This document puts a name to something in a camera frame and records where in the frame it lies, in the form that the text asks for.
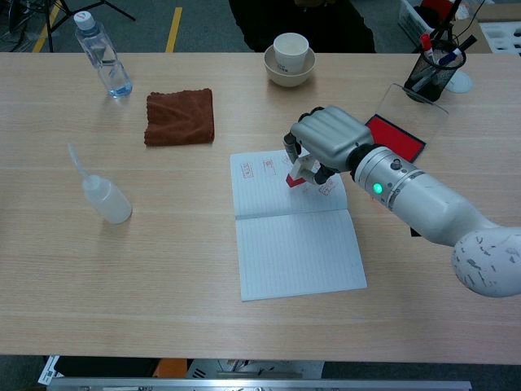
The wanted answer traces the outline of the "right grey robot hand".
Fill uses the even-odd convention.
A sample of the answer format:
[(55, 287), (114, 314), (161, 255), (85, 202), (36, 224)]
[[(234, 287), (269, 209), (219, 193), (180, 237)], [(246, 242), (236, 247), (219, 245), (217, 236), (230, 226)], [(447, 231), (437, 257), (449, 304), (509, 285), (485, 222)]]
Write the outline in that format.
[(369, 128), (336, 106), (303, 114), (283, 138), (292, 168), (290, 187), (322, 185), (335, 174), (351, 172), (355, 160), (374, 146)]

